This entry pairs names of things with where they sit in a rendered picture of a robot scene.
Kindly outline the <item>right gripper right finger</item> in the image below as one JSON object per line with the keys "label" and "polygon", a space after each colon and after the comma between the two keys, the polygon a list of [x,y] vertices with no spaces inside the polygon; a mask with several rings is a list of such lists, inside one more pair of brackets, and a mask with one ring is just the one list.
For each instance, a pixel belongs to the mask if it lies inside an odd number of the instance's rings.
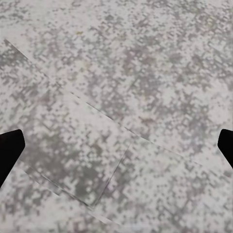
{"label": "right gripper right finger", "polygon": [[217,145],[233,168],[233,131],[221,130]]}

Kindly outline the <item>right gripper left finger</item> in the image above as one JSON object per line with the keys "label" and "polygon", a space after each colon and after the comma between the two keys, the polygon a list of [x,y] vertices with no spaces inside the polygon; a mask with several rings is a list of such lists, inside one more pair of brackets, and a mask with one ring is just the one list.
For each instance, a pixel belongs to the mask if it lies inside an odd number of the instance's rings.
{"label": "right gripper left finger", "polygon": [[0,134],[0,188],[25,148],[21,129]]}

